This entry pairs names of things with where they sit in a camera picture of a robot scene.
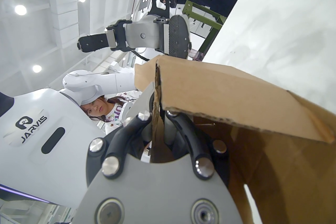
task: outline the cardboard box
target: cardboard box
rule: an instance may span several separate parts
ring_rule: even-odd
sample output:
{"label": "cardboard box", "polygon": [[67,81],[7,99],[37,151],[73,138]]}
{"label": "cardboard box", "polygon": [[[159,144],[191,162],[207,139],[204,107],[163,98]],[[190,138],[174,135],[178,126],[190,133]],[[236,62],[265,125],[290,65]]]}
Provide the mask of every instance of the cardboard box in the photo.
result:
{"label": "cardboard box", "polygon": [[135,66],[135,85],[156,83],[153,162],[165,148],[164,110],[194,115],[231,157],[229,191],[244,223],[253,223],[247,184],[263,224],[336,223],[336,116],[238,69],[168,56]]}

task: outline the jarvis logo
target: jarvis logo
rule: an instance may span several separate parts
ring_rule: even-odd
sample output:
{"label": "jarvis logo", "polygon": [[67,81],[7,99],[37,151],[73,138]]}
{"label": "jarvis logo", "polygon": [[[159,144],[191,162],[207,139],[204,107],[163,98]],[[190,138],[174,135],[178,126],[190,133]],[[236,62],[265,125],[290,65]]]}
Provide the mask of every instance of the jarvis logo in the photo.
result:
{"label": "jarvis logo", "polygon": [[33,120],[29,116],[21,117],[18,122],[15,123],[15,126],[17,126],[20,129],[26,129],[27,127],[25,124],[31,124]]}
{"label": "jarvis logo", "polygon": [[49,119],[49,113],[38,108],[32,108],[24,115],[19,120],[16,119],[13,124],[3,127],[5,131],[3,138],[10,146],[19,147],[25,144]]}
{"label": "jarvis logo", "polygon": [[34,131],[36,131],[36,130],[38,129],[38,127],[39,127],[43,122],[45,122],[47,119],[48,119],[47,116],[42,116],[42,117],[41,117],[40,119],[38,119],[34,124],[32,124],[32,125],[29,127],[28,131],[25,132],[24,135],[21,137],[21,138],[23,139],[22,144],[24,144],[25,140],[28,139],[28,137],[30,137],[30,135],[32,135],[32,133],[33,133]]}

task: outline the metal bolt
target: metal bolt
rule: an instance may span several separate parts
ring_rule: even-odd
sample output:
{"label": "metal bolt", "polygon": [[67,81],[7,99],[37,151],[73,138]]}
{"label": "metal bolt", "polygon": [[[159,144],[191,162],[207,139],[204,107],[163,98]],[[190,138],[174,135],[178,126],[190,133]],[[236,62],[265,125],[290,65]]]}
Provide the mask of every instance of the metal bolt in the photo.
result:
{"label": "metal bolt", "polygon": [[119,166],[120,163],[116,157],[108,157],[102,163],[102,172],[104,176],[111,177],[118,172]]}
{"label": "metal bolt", "polygon": [[199,158],[195,163],[195,167],[197,173],[205,178],[209,178],[215,173],[215,167],[208,158]]}
{"label": "metal bolt", "polygon": [[124,221],[125,210],[117,199],[108,199],[102,203],[97,212],[98,224],[121,224]]}
{"label": "metal bolt", "polygon": [[224,154],[227,151],[227,146],[225,143],[219,139],[216,139],[212,143],[213,148],[219,154]]}
{"label": "metal bolt", "polygon": [[147,121],[149,118],[150,118],[150,112],[145,110],[143,112],[139,112],[138,114],[138,118],[141,120],[141,121]]}
{"label": "metal bolt", "polygon": [[132,117],[127,117],[123,123],[123,126],[126,127],[132,121],[132,119]]}
{"label": "metal bolt", "polygon": [[191,210],[192,224],[218,224],[219,214],[216,206],[207,199],[197,200]]}
{"label": "metal bolt", "polygon": [[100,151],[103,147],[104,141],[101,138],[96,138],[91,141],[89,150],[93,153]]}
{"label": "metal bolt", "polygon": [[168,113],[169,116],[173,116],[173,117],[177,116],[177,113],[171,113],[169,110],[167,110],[167,113]]}

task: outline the robot body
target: robot body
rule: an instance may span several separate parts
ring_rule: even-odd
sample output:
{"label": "robot body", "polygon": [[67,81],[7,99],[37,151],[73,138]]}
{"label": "robot body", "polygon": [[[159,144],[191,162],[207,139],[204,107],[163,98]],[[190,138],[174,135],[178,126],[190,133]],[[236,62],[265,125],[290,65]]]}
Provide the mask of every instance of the robot body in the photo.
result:
{"label": "robot body", "polygon": [[78,207],[87,190],[87,146],[103,135],[78,105],[41,89],[15,97],[0,126],[1,184]]}

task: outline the screw head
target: screw head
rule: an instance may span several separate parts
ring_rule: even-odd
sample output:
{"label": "screw head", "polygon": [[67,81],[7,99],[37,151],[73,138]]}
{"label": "screw head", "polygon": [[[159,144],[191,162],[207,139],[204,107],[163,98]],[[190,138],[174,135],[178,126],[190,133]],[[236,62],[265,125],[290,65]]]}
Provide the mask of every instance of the screw head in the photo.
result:
{"label": "screw head", "polygon": [[104,141],[101,138],[96,138],[91,141],[89,150],[93,153],[99,152],[103,147]]}
{"label": "screw head", "polygon": [[114,156],[108,157],[104,159],[102,163],[102,172],[104,176],[111,177],[118,172],[119,166],[120,166],[120,163],[116,157]]}
{"label": "screw head", "polygon": [[173,117],[174,117],[174,116],[177,116],[177,113],[172,113],[172,112],[170,112],[169,110],[167,110],[167,113],[168,113],[169,116],[173,116]]}
{"label": "screw head", "polygon": [[215,173],[215,167],[212,161],[208,158],[199,158],[195,162],[197,173],[202,177],[210,178]]}
{"label": "screw head", "polygon": [[145,111],[142,111],[142,112],[139,112],[138,113],[138,118],[141,120],[141,121],[147,121],[149,118],[150,118],[150,112],[145,110]]}
{"label": "screw head", "polygon": [[215,151],[219,154],[224,154],[227,151],[226,144],[219,139],[214,140],[212,146],[215,149]]}

